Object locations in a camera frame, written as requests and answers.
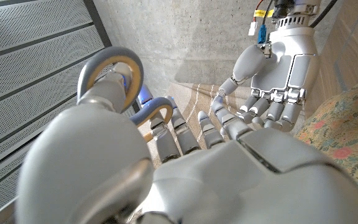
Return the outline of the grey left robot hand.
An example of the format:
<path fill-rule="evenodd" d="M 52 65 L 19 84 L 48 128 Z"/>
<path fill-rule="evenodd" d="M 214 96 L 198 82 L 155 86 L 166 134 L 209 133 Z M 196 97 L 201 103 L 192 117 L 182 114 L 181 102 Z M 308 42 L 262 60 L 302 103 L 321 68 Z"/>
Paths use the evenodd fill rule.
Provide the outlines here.
<path fill-rule="evenodd" d="M 155 168 L 121 111 L 119 63 L 59 114 L 22 165 L 17 223 L 358 223 L 358 186 L 330 158 L 274 129 Z"/>

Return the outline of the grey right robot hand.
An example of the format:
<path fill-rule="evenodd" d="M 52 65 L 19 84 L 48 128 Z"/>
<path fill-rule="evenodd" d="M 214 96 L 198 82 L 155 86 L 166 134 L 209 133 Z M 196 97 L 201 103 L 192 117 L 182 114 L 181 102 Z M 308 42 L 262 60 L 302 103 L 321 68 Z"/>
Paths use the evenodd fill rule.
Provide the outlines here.
<path fill-rule="evenodd" d="M 238 115 L 258 128 L 291 131 L 319 70 L 314 29 L 306 14 L 279 19 L 264 44 L 251 45 L 238 57 L 232 76 L 218 89 L 215 103 L 250 79 L 250 97 Z"/>

